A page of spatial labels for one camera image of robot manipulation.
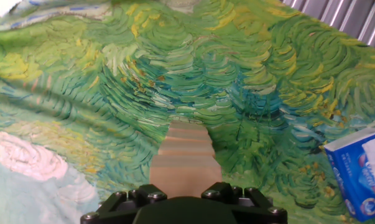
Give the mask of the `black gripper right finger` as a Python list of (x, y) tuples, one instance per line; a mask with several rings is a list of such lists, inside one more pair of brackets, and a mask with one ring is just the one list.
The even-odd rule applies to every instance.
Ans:
[(201, 199), (219, 205), (216, 211), (230, 217), (232, 223), (287, 224), (287, 210), (275, 206), (255, 187), (217, 182), (201, 193)]

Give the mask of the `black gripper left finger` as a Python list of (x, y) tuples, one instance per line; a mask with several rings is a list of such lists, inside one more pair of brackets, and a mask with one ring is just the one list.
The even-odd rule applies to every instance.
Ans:
[(128, 192), (117, 191), (96, 211), (82, 215), (80, 224), (132, 224), (140, 209), (163, 200), (167, 200), (167, 195), (152, 184)]

